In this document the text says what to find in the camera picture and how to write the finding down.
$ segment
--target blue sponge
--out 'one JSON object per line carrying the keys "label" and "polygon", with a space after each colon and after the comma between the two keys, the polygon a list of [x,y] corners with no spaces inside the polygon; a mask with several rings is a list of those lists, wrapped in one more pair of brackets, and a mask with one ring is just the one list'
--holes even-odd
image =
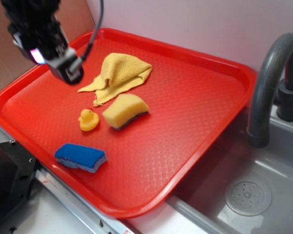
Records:
{"label": "blue sponge", "polygon": [[106,162],[105,152],[91,147],[64,144],[55,152],[56,160],[66,167],[81,168],[91,173]]}

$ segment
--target brown wall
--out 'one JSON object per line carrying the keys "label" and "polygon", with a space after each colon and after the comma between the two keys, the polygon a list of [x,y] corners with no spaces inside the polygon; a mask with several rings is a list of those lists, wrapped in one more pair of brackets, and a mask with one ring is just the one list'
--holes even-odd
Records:
{"label": "brown wall", "polygon": [[[69,41],[94,28],[85,0],[62,0],[56,15]],[[0,90],[34,66],[13,44],[8,24],[0,3]]]}

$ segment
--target sponge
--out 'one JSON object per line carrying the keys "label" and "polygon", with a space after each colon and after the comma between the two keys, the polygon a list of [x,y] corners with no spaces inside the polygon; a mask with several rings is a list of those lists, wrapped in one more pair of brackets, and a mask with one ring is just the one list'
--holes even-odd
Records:
{"label": "sponge", "polygon": [[95,173],[106,162],[105,152],[91,147],[64,144],[55,152],[56,160],[66,167],[81,168]]}
{"label": "sponge", "polygon": [[149,111],[148,105],[140,97],[134,94],[119,94],[102,115],[112,128],[120,130]]}

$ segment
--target gray sink basin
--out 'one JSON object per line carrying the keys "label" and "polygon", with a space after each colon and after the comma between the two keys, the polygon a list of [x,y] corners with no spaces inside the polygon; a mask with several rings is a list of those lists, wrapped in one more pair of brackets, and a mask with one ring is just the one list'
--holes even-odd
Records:
{"label": "gray sink basin", "polygon": [[262,149],[246,126],[243,110],[172,194],[214,233],[293,233],[293,124],[272,117]]}

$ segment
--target yellow sponge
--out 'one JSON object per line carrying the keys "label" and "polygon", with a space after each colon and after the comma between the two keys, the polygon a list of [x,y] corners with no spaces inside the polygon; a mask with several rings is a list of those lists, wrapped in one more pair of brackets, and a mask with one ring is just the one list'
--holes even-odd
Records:
{"label": "yellow sponge", "polygon": [[119,94],[102,115],[115,129],[122,129],[138,116],[150,111],[148,105],[134,94]]}

